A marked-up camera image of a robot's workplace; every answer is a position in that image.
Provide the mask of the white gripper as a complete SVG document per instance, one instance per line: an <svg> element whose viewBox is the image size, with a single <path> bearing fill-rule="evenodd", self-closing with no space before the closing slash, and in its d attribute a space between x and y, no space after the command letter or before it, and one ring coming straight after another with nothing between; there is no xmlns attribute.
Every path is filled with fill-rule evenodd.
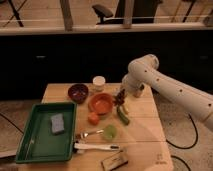
<svg viewBox="0 0 213 171"><path fill-rule="evenodd" d="M135 92L140 88L141 85L144 84L137 81L130 74L126 74L122 79L121 89L125 90L125 94L132 94L134 96Z"/></svg>

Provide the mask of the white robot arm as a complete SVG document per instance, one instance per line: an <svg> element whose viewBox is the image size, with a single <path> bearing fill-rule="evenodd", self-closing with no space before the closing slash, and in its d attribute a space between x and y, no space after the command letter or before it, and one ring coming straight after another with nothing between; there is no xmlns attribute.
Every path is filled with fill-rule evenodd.
<svg viewBox="0 0 213 171"><path fill-rule="evenodd" d="M132 60L121 87L136 93L143 83L149 85L173 103L185 108L213 132L213 95L168 77L158 71L159 60L148 54Z"/></svg>

